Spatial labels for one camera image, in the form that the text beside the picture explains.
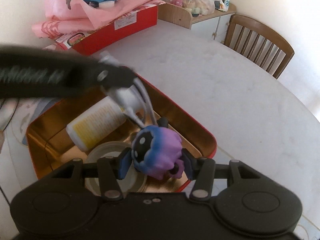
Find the red gold-lined tin box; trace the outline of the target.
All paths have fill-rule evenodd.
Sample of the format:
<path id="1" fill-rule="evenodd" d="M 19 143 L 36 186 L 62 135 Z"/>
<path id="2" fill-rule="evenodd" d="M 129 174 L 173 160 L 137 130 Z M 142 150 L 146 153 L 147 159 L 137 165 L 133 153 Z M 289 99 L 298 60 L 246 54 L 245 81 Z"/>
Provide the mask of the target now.
<path id="1" fill-rule="evenodd" d="M 182 146 L 196 158 L 213 157 L 217 149 L 215 137 L 159 89 L 146 80 L 142 82 L 156 118 L 168 119 L 169 128 L 180 135 Z M 104 97 L 99 89 L 91 89 L 81 97 L 60 100 L 31 122 L 26 138 L 38 179 L 74 158 L 94 163 L 103 156 L 116 157 L 133 141 L 139 127 L 130 120 L 105 137 L 99 136 L 89 149 L 76 145 L 68 135 L 67 125 Z"/>

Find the white yellow-labelled bottle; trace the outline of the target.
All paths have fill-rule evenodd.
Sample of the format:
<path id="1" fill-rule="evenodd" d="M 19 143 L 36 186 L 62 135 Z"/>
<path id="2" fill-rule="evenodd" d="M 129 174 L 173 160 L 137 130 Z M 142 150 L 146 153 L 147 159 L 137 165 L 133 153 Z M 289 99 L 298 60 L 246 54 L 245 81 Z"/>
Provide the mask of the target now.
<path id="1" fill-rule="evenodd" d="M 66 131 L 72 142 L 86 152 L 125 121 L 121 108 L 107 96 L 71 121 Z"/>

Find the white wooden side cabinet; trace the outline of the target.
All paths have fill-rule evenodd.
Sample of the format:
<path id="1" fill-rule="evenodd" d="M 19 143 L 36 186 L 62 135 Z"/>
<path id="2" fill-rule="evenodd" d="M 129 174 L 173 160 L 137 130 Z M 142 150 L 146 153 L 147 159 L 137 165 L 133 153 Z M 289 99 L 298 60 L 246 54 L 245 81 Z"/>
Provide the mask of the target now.
<path id="1" fill-rule="evenodd" d="M 212 14 L 194 17 L 187 9 L 165 3 L 158 7 L 158 19 L 191 30 L 197 37 L 224 43 L 230 18 L 236 6 L 230 4 L 227 12 L 215 10 Z"/>

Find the white grey clip tool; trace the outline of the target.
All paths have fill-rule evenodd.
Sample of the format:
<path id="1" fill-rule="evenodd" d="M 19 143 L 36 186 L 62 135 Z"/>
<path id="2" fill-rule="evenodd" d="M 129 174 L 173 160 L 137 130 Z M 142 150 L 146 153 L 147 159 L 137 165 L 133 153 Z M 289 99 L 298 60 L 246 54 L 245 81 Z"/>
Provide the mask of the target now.
<path id="1" fill-rule="evenodd" d="M 156 118 L 150 97 L 133 71 L 120 66 L 110 56 L 101 58 L 99 63 L 103 70 L 97 75 L 97 82 L 106 95 L 98 103 L 99 111 L 104 115 L 103 126 L 113 131 L 129 119 L 144 129 L 147 118 L 155 124 Z"/>

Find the white tube on cabinet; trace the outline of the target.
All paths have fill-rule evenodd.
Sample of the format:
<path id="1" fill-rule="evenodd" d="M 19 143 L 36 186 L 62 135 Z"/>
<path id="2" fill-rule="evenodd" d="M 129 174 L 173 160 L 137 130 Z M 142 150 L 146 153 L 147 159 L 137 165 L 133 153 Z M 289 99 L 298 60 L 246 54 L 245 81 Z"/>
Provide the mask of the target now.
<path id="1" fill-rule="evenodd" d="M 230 0 L 224 0 L 224 4 L 225 4 L 226 9 L 229 8 L 229 3 L 230 3 Z"/>

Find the brown wooden chair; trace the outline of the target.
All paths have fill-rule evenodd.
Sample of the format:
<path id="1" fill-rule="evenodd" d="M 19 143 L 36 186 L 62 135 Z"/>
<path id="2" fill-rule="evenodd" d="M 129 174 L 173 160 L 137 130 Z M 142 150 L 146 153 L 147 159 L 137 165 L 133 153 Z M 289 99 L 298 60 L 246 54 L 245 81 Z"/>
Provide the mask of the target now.
<path id="1" fill-rule="evenodd" d="M 248 16 L 231 16 L 224 45 L 268 72 L 275 79 L 283 73 L 295 51 L 280 34 Z"/>

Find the large red cardboard box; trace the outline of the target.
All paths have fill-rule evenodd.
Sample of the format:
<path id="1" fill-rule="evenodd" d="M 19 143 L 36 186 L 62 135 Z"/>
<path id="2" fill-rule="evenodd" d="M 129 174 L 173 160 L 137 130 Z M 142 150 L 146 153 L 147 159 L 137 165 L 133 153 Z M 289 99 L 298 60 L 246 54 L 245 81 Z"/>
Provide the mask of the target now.
<path id="1" fill-rule="evenodd" d="M 165 2 L 162 0 L 151 0 L 100 29 L 63 34 L 55 43 L 62 50 L 74 49 L 81 55 L 92 55 L 114 42 L 156 25 L 158 7 L 163 4 Z"/>

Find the purple blue plush toy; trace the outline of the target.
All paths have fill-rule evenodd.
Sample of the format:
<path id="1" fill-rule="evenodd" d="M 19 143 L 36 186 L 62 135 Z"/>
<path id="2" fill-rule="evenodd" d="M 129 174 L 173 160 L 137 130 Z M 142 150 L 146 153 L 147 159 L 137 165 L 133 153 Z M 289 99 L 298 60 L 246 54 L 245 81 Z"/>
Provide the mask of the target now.
<path id="1" fill-rule="evenodd" d="M 165 175 L 180 179 L 184 171 L 182 139 L 169 128 L 167 118 L 141 129 L 131 144 L 131 157 L 137 171 L 162 180 Z"/>

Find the round clear-lid tin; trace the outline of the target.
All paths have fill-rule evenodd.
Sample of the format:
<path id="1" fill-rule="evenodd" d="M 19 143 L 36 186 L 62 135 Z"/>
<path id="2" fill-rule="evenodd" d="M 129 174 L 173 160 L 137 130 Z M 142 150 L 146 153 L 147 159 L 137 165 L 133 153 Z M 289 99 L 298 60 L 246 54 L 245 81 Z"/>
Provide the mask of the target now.
<path id="1" fill-rule="evenodd" d="M 146 175 L 135 169 L 131 146 L 128 143 L 119 141 L 103 143 L 89 153 L 86 163 L 96 163 L 101 158 L 111 160 L 110 165 L 123 194 L 143 191 Z"/>

